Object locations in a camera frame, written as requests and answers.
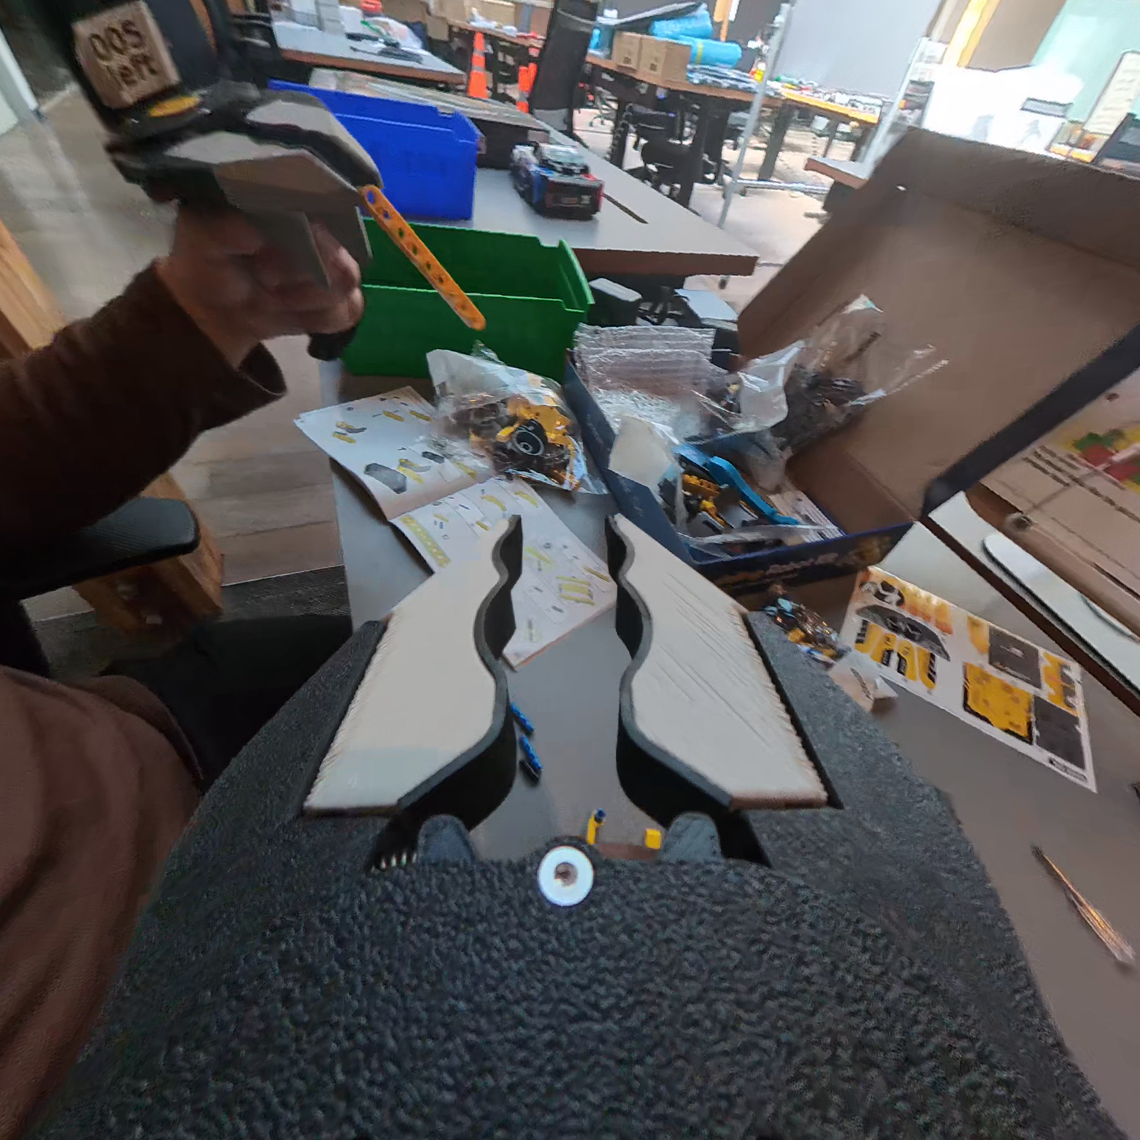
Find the clear bag of yellow beams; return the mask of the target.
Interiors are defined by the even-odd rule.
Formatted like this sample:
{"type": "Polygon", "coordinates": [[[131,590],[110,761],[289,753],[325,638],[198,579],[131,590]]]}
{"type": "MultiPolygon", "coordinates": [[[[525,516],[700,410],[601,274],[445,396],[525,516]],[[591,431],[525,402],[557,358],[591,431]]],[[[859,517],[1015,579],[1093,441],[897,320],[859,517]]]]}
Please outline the clear bag of yellow beams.
{"type": "Polygon", "coordinates": [[[431,441],[447,457],[566,493],[604,491],[557,381],[507,365],[481,343],[469,353],[435,349],[424,362],[431,441]]]}

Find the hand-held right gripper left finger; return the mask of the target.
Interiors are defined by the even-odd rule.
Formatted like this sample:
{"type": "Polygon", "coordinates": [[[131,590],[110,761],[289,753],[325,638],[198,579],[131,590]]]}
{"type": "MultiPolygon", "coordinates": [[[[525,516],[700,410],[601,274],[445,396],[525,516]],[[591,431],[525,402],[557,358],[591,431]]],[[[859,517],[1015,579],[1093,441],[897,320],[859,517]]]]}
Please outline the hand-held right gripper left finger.
{"type": "Polygon", "coordinates": [[[506,799],[517,745],[503,651],[522,521],[506,517],[393,605],[304,799],[306,817],[452,816],[473,829],[506,799]]]}

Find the person's brown shirt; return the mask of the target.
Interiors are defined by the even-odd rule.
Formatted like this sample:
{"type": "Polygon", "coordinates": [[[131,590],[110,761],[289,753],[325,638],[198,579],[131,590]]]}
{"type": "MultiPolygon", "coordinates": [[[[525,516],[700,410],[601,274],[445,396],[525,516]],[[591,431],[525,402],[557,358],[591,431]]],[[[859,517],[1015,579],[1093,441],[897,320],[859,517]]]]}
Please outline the person's brown shirt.
{"type": "Polygon", "coordinates": [[[198,803],[165,706],[118,676],[2,668],[1,1136],[53,1096],[198,803]]]}

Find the clear bag of small pins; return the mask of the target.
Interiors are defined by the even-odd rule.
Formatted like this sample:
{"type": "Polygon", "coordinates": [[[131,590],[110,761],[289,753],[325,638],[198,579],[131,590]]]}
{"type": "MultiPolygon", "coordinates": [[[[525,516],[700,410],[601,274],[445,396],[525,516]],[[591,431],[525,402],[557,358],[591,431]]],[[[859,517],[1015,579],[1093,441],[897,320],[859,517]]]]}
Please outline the clear bag of small pins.
{"type": "Polygon", "coordinates": [[[795,601],[781,586],[770,589],[761,612],[864,711],[883,710],[895,699],[872,665],[856,659],[853,649],[813,608],[795,601]]]}

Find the open instruction booklet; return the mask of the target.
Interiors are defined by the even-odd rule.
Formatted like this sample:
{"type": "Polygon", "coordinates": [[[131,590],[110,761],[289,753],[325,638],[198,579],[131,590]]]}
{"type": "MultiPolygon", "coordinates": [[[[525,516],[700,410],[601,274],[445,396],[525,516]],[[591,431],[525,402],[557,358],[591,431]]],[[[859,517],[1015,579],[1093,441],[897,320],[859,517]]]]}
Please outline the open instruction booklet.
{"type": "Polygon", "coordinates": [[[468,560],[510,517],[522,524],[522,570],[513,588],[509,665],[526,665],[614,607],[604,560],[572,533],[544,487],[491,467],[433,429],[433,407],[412,388],[316,408],[298,430],[352,476],[433,573],[468,560]]]}

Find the blue foam roll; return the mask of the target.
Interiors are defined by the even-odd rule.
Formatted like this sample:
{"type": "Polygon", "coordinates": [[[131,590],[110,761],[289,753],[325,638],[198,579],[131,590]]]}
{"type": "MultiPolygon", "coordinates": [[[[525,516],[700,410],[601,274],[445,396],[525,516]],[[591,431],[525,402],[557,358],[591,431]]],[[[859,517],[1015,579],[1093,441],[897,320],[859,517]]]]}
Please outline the blue foam roll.
{"type": "Polygon", "coordinates": [[[705,3],[682,15],[654,20],[648,35],[688,46],[690,65],[734,68],[743,56],[739,45],[715,35],[705,3]]]}

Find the background wooden table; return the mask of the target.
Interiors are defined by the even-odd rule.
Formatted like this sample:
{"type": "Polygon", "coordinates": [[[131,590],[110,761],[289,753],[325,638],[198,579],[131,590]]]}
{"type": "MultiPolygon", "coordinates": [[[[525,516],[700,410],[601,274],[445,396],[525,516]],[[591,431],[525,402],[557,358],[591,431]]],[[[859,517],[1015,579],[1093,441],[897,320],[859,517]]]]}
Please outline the background wooden table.
{"type": "MultiPolygon", "coordinates": [[[[693,83],[690,80],[658,77],[643,73],[629,66],[614,64],[594,51],[590,51],[586,64],[591,70],[591,83],[601,88],[620,103],[652,107],[661,98],[665,100],[681,100],[693,104],[700,110],[741,110],[750,106],[754,92],[745,89],[727,89],[716,85],[693,83]]],[[[840,123],[856,123],[864,127],[875,127],[879,114],[848,104],[836,104],[826,99],[803,92],[788,92],[777,89],[775,94],[761,94],[762,108],[776,110],[804,110],[813,115],[840,123]]]]}

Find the large clear printed bag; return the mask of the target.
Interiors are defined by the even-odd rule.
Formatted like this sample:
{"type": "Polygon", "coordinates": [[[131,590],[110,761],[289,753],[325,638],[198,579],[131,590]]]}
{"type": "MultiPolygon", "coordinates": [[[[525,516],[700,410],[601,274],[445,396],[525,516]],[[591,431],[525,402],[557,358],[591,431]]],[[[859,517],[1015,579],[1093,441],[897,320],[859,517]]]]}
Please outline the large clear printed bag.
{"type": "Polygon", "coordinates": [[[808,335],[749,358],[745,372],[772,380],[781,392],[785,414],[768,431],[788,457],[946,364],[940,350],[898,334],[874,300],[857,294],[808,335]]]}

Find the person's black pants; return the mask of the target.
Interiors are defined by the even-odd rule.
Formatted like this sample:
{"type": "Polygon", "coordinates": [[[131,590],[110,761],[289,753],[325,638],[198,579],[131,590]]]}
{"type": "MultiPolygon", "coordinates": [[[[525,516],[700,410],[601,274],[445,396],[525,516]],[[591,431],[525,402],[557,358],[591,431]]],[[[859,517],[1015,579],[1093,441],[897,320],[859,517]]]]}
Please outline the person's black pants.
{"type": "Polygon", "coordinates": [[[99,680],[133,708],[162,706],[203,792],[350,634],[347,616],[209,621],[154,655],[112,661],[99,680]]]}

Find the blue cardboard kit box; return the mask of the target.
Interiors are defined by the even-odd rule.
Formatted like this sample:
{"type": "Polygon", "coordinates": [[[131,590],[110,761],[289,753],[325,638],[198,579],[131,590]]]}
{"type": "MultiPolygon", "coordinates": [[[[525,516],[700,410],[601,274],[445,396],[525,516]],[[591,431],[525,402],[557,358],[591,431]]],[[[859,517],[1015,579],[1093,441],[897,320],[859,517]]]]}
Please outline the blue cardboard kit box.
{"type": "Polygon", "coordinates": [[[655,491],[602,469],[616,513],[738,600],[879,563],[1136,373],[1138,182],[913,130],[751,298],[738,345],[745,358],[785,347],[861,294],[897,343],[944,365],[789,461],[838,537],[709,559],[685,548],[655,491]]]}

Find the clear bubble wrap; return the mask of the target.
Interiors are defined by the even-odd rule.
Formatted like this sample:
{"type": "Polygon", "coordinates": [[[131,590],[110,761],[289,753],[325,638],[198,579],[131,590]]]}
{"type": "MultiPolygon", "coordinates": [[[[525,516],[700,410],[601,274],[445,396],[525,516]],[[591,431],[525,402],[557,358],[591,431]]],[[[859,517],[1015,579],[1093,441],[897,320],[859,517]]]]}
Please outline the clear bubble wrap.
{"type": "Polygon", "coordinates": [[[574,335],[574,364],[591,398],[624,415],[675,422],[718,403],[731,379],[713,362],[715,331],[667,324],[591,326],[574,335]]]}

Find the person's left hand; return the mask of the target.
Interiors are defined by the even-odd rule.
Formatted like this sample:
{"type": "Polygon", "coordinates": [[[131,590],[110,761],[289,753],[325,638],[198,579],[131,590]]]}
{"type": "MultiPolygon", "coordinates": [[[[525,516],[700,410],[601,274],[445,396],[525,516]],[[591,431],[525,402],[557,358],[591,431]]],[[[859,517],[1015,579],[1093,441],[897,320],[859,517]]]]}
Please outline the person's left hand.
{"type": "Polygon", "coordinates": [[[324,225],[312,236],[324,286],[237,212],[179,206],[173,243],[154,270],[199,331],[237,366],[268,339],[340,334],[361,319],[357,262],[324,225]]]}

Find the instruction sign on white stand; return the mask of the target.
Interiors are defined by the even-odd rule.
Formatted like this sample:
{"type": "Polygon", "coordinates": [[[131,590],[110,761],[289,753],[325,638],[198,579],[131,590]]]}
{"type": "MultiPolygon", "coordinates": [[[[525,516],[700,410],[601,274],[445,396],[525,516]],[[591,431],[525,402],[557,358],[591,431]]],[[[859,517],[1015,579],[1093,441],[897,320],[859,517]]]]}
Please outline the instruction sign on white stand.
{"type": "Polygon", "coordinates": [[[1131,327],[924,494],[929,529],[1137,710],[1131,327]]]}

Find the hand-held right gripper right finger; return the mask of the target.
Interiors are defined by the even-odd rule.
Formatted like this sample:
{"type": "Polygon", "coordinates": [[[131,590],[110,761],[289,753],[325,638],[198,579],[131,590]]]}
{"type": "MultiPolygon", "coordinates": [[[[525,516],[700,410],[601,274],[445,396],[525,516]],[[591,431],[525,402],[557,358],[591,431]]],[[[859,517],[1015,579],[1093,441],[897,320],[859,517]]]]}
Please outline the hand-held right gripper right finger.
{"type": "Polygon", "coordinates": [[[625,516],[605,521],[614,624],[631,659],[618,684],[617,776],[667,825],[829,805],[747,611],[625,516]]]}

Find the black office chair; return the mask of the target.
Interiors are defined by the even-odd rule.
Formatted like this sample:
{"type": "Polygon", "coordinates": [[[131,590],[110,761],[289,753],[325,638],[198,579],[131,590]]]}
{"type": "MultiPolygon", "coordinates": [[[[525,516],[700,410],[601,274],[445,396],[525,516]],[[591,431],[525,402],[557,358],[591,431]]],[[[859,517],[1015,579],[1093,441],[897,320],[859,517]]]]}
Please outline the black office chair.
{"type": "Polygon", "coordinates": [[[574,130],[575,92],[601,1],[555,1],[533,79],[530,114],[553,132],[574,130]]]}
{"type": "Polygon", "coordinates": [[[665,111],[627,104],[617,123],[639,145],[639,165],[625,172],[688,209],[692,187],[709,184],[719,171],[719,160],[708,156],[705,144],[696,146],[694,137],[671,137],[669,129],[674,119],[665,111]],[[689,190],[682,189],[686,180],[690,182],[689,190]]]}

